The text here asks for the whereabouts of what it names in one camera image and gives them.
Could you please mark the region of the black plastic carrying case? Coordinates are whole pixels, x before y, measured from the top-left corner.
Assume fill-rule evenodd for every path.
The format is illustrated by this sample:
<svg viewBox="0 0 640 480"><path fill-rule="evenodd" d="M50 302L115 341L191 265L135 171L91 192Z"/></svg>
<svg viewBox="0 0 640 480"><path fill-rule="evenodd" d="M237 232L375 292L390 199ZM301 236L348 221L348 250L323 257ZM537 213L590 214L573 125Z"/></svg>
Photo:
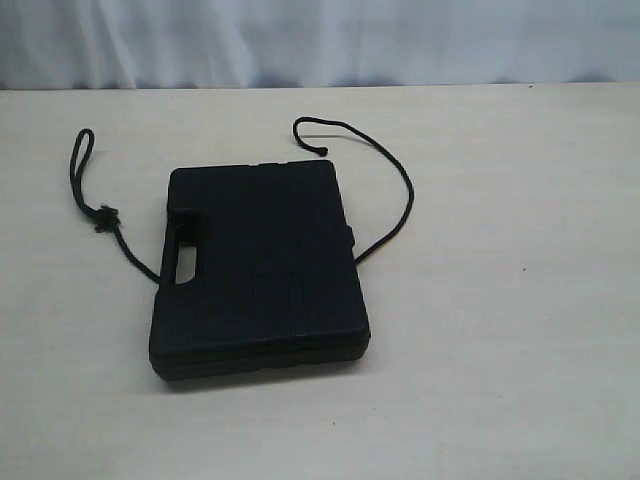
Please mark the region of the black plastic carrying case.
<svg viewBox="0 0 640 480"><path fill-rule="evenodd" d="M174 170L153 370L179 381L361 358L354 242L327 160Z"/></svg>

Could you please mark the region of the white backdrop curtain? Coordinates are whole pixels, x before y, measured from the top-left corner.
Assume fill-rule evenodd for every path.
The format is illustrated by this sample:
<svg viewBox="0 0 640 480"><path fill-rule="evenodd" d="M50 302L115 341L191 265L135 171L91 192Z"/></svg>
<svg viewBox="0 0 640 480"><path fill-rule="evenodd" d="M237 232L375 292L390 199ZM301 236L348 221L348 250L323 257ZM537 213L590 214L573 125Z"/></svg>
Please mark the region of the white backdrop curtain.
<svg viewBox="0 0 640 480"><path fill-rule="evenodd" d="M5 1L5 89L635 81L635 1Z"/></svg>

